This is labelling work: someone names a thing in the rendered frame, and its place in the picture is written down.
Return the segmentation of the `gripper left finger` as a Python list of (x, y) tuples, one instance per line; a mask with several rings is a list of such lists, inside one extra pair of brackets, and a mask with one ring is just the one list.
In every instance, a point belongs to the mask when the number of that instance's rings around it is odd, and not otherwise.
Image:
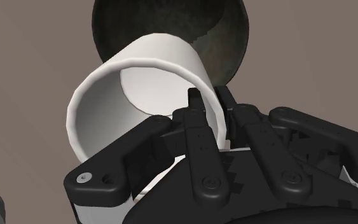
[(70, 202), (86, 207), (116, 207), (140, 192), (177, 156), (189, 162), (194, 200), (224, 206), (230, 198), (223, 163), (206, 121), (206, 101), (188, 90), (187, 108), (173, 117), (153, 115), (107, 145), (64, 178)]

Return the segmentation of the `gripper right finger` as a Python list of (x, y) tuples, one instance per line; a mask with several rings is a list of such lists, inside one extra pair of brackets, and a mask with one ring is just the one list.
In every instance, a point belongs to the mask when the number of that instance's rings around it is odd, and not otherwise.
[(282, 202), (358, 202), (358, 132), (287, 107), (262, 114), (215, 88), (231, 146), (250, 148)]

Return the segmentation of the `white cup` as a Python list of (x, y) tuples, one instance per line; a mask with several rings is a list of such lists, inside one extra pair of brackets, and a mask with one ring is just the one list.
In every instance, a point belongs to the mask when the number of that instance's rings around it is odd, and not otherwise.
[(64, 180), (68, 197), (79, 205), (126, 201), (132, 193), (128, 162), (149, 158), (153, 140), (169, 130), (172, 113), (187, 106), (189, 88), (200, 91), (222, 148), (223, 109), (198, 54), (181, 38), (142, 36), (90, 73), (67, 107), (67, 135), (80, 161)]

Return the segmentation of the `dark round bowl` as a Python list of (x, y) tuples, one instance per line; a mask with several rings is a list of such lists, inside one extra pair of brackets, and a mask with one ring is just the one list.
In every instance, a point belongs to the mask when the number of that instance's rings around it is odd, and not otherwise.
[(93, 41), (106, 62), (151, 33), (188, 42), (214, 86), (228, 84), (247, 49), (249, 17), (243, 0), (95, 0)]

